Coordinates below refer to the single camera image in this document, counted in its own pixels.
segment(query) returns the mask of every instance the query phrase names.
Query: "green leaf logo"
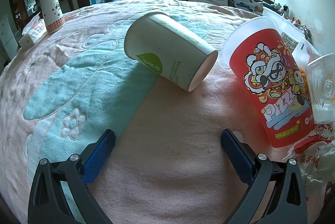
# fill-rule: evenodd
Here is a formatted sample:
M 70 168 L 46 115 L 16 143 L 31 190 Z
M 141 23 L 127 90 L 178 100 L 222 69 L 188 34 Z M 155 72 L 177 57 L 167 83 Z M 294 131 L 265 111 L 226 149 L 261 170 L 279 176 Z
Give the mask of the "green leaf logo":
M 161 74 L 163 72 L 163 66 L 160 62 L 160 59 L 152 53 L 139 54 L 137 57 L 142 61 L 146 66 L 156 73 Z

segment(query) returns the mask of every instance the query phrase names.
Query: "bed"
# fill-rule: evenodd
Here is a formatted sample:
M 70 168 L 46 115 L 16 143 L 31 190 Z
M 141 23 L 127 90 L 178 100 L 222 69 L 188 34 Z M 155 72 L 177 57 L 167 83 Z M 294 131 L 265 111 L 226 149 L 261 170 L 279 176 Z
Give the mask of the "bed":
M 20 50 L 0 77 L 0 193 L 21 223 L 39 159 L 66 160 L 107 128 L 117 144 L 90 189 L 113 223 L 223 223 L 247 189 L 220 146 L 225 128 L 271 160 L 286 156 L 288 148 L 271 147 L 242 85 L 219 60 L 187 93 L 124 54 L 129 26 L 155 10 L 219 51 L 257 16 L 123 0 L 66 13 L 62 29 Z

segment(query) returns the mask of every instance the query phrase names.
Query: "red cup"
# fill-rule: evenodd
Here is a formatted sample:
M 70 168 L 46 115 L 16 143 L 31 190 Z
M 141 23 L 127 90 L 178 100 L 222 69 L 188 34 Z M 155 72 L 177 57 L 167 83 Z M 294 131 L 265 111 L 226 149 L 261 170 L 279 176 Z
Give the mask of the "red cup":
M 275 148 L 299 141 L 314 128 L 307 84 L 268 17 L 237 28 L 222 47 L 220 59 L 243 85 Z

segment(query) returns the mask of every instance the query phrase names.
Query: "paper cup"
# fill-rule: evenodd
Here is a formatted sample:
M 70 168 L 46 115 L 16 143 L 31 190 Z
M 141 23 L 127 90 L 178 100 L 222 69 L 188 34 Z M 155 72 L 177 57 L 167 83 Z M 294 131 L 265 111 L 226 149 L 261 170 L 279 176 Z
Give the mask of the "paper cup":
M 55 33 L 65 25 L 65 19 L 58 0 L 40 0 L 41 8 L 49 34 Z
M 162 12 L 137 19 L 127 31 L 124 50 L 188 92 L 202 82 L 218 56 L 210 44 Z
M 271 18 L 238 27 L 220 59 L 243 85 L 273 147 L 291 145 L 315 128 L 306 83 Z

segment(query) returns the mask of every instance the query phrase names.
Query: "embroidered flower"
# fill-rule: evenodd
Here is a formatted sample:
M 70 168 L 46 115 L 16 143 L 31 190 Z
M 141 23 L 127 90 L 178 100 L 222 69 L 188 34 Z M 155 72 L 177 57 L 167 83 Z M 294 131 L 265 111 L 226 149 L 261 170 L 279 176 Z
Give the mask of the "embroidered flower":
M 86 115 L 80 114 L 79 109 L 75 108 L 72 113 L 63 119 L 63 128 L 60 132 L 62 138 L 70 137 L 76 141 L 80 135 L 80 129 L 85 125 Z

